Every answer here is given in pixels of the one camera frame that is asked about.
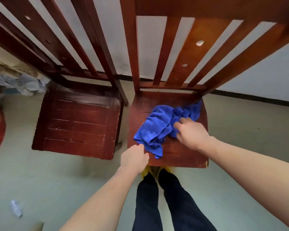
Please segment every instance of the floor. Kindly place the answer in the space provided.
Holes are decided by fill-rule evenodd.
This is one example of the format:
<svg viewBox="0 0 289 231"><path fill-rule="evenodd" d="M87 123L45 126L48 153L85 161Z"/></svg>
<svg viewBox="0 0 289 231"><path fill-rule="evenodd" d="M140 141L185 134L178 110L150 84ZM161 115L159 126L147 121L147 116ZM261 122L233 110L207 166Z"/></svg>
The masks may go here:
<svg viewBox="0 0 289 231"><path fill-rule="evenodd" d="M132 82L122 85L131 103ZM0 147L0 231L29 231L39 221L45 222L43 231L59 230L114 174L126 149L128 108L120 132L123 146L111 161L31 150L42 99L43 94L11 95L2 101L7 130ZM204 103L210 135L289 162L289 107L212 94ZM176 168L174 173L219 231L289 230L212 161L207 169ZM131 187L117 230L132 228L140 180ZM23 207L20 219L10 211L13 199ZM164 230L173 230L162 190L159 209Z"/></svg>

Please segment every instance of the screw hole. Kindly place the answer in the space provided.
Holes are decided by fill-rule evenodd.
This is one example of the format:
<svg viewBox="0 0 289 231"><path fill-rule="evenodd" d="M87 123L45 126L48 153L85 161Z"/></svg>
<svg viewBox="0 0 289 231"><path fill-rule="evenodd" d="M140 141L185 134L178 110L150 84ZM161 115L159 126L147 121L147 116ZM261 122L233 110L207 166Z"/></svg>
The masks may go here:
<svg viewBox="0 0 289 231"><path fill-rule="evenodd" d="M203 45L203 43L204 43L204 41L203 41L203 40L200 40L200 41L197 41L197 42L196 42L196 45L197 45L197 46L201 46L201 45Z"/></svg>

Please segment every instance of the chair backrest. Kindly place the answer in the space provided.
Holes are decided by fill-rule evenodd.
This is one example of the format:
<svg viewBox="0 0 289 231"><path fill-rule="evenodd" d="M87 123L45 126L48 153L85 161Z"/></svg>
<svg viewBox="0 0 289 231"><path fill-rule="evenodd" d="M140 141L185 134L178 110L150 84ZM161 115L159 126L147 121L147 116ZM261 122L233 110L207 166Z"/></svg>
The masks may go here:
<svg viewBox="0 0 289 231"><path fill-rule="evenodd" d="M289 43L289 0L120 0L135 92L141 88L194 90L205 95ZM153 82L139 81L136 16L167 16ZM166 82L161 81L181 17L195 21ZM232 20L243 20L189 82L185 80ZM204 84L197 84L260 22L276 22Z"/></svg>
<svg viewBox="0 0 289 231"><path fill-rule="evenodd" d="M41 2L88 70L80 67L29 0L0 0L0 2L63 66L57 65L0 12L0 46L2 48L61 85L66 84L66 79L61 74L109 81L112 86L118 88L127 102L120 81L117 79L117 72L93 0L71 0L71 2L105 73L96 71L54 0L41 0Z"/></svg>

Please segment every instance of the person's leg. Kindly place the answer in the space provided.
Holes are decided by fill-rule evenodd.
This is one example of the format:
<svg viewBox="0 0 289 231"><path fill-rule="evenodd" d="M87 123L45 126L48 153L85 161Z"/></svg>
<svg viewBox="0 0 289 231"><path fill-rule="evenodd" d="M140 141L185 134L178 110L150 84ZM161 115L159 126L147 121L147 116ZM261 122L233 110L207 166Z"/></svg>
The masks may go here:
<svg viewBox="0 0 289 231"><path fill-rule="evenodd" d="M175 231L216 231L175 175L162 169L158 182L164 190Z"/></svg>
<svg viewBox="0 0 289 231"><path fill-rule="evenodd" d="M133 231L162 231L162 220L158 211L158 184L148 173L139 183Z"/></svg>

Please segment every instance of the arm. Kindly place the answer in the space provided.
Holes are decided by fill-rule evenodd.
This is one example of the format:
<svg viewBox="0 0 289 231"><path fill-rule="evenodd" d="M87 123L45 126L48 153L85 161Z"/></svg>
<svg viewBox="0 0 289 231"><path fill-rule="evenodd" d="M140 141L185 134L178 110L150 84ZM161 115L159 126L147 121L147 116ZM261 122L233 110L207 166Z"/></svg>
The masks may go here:
<svg viewBox="0 0 289 231"><path fill-rule="evenodd" d="M128 191L149 161L144 146L134 145L121 155L116 174L85 202L60 231L116 230Z"/></svg>
<svg viewBox="0 0 289 231"><path fill-rule="evenodd" d="M289 163L223 143L202 124L180 120L179 141L213 160L255 200L289 226Z"/></svg>

